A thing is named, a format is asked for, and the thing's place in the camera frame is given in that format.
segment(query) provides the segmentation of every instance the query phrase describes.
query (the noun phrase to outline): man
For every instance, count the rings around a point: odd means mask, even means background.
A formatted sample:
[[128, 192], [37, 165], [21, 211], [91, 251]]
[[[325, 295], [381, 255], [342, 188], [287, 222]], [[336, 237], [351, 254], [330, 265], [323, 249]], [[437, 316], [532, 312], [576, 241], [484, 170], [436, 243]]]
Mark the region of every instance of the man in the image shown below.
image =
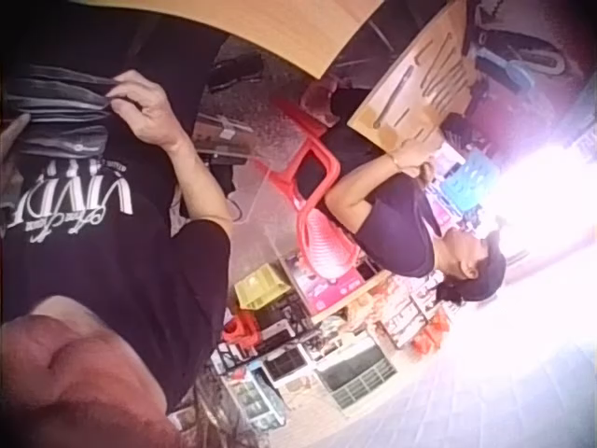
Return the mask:
[[[406, 277], [444, 273], [439, 301], [484, 301], [502, 285], [506, 259], [494, 232], [483, 240], [450, 229], [441, 234], [423, 188], [433, 180], [432, 156], [416, 142], [385, 153], [352, 130], [347, 122], [369, 91], [330, 87], [325, 116], [336, 124], [322, 143], [340, 163], [338, 181], [317, 207], [348, 231], [384, 269]], [[324, 177], [314, 158], [297, 172], [297, 187], [309, 197]]]
[[[229, 212], [188, 136], [225, 36], [126, 9], [55, 12], [6, 84], [31, 122], [2, 247], [4, 411], [29, 446], [175, 446], [165, 414], [227, 297]], [[176, 183], [191, 221], [171, 238]]]

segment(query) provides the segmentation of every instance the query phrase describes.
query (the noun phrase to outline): yellow crate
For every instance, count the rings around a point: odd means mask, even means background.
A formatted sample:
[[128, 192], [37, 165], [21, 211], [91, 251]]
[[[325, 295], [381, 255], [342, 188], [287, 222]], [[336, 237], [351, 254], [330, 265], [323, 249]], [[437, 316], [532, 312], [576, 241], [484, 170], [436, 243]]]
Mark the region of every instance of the yellow crate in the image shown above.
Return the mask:
[[264, 264], [234, 285], [239, 304], [244, 310], [258, 310], [290, 290], [280, 275]]

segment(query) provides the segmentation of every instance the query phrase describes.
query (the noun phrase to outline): box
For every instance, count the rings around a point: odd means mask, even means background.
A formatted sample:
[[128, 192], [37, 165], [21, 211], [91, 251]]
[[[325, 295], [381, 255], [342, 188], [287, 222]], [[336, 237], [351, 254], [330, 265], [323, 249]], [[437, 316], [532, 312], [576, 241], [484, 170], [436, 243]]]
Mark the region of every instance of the box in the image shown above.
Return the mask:
[[230, 151], [248, 154], [257, 145], [253, 128], [246, 124], [218, 115], [199, 114], [195, 120], [192, 140], [203, 149], [227, 147]]

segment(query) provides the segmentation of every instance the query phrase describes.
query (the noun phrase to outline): red object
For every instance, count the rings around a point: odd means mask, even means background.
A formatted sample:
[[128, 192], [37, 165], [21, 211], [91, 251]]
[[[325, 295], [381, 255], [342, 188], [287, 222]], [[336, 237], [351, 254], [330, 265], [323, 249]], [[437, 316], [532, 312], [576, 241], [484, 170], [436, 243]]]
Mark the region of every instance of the red object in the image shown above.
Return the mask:
[[421, 331], [412, 340], [412, 346], [421, 355], [427, 355], [434, 345], [433, 340], [425, 331]]
[[286, 257], [285, 263], [302, 292], [311, 315], [317, 315], [335, 305], [365, 284], [363, 276], [356, 268], [351, 268], [345, 275], [331, 281], [317, 275], [311, 267], [303, 266], [304, 257], [300, 254]]
[[[337, 279], [354, 267], [359, 247], [334, 223], [315, 208], [340, 175], [340, 164], [319, 141], [326, 127], [316, 119], [285, 100], [275, 100], [282, 109], [307, 134], [297, 155], [281, 173], [270, 173], [270, 182], [286, 196], [297, 210], [298, 247], [309, 267], [325, 279]], [[297, 190], [295, 175], [302, 160], [311, 152], [326, 168], [326, 177], [312, 195], [305, 199]], [[260, 162], [263, 170], [268, 167]]]
[[224, 327], [222, 339], [225, 343], [236, 343], [243, 350], [248, 350], [261, 341], [261, 333], [253, 313], [241, 310]]
[[412, 346], [421, 355], [427, 355], [434, 346], [441, 348], [444, 333], [448, 331], [450, 331], [450, 321], [445, 311], [439, 308], [429, 324], [412, 340]]
[[438, 331], [450, 331], [450, 320], [443, 308], [439, 308], [436, 315], [431, 318], [431, 325]]

